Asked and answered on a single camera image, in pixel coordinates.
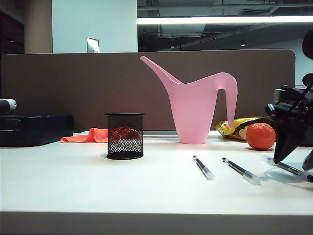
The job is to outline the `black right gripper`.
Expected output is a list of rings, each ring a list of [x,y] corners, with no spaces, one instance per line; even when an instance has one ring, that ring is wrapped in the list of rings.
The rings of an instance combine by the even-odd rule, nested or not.
[[[302,88],[284,85],[274,91],[273,102],[265,107],[267,116],[275,122],[276,147],[274,163],[284,160],[296,147],[313,145],[313,84]],[[302,168],[313,169],[313,151],[305,158]]]

